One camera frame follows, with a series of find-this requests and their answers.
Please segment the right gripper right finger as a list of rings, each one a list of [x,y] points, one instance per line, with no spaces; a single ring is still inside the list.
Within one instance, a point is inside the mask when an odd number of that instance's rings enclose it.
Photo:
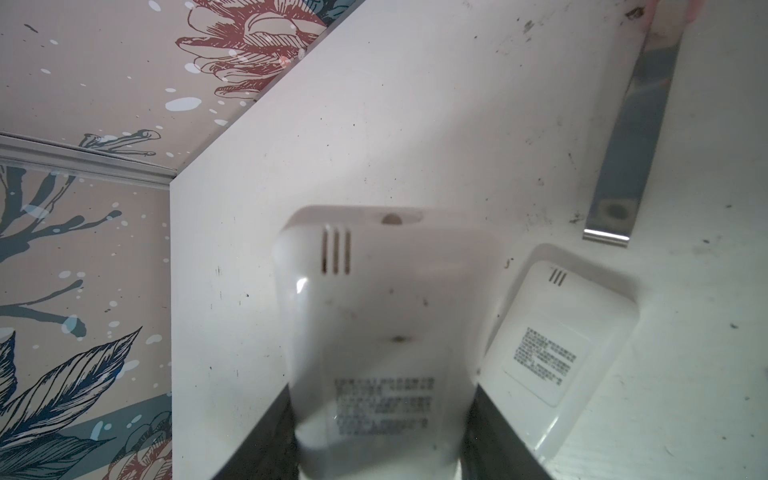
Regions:
[[[467,416],[460,467],[463,480],[552,480],[481,386]]]

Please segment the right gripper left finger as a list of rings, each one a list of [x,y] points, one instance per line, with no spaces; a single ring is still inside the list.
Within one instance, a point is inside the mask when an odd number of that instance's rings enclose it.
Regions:
[[[299,447],[285,385],[214,480],[297,480]]]

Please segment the white remote control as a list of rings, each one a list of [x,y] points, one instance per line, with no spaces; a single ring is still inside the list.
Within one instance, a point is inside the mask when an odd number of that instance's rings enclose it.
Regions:
[[[538,461],[556,455],[638,320],[633,300],[575,272],[529,268],[480,385]]]
[[[273,250],[299,470],[450,479],[504,246],[452,212],[307,206]]]

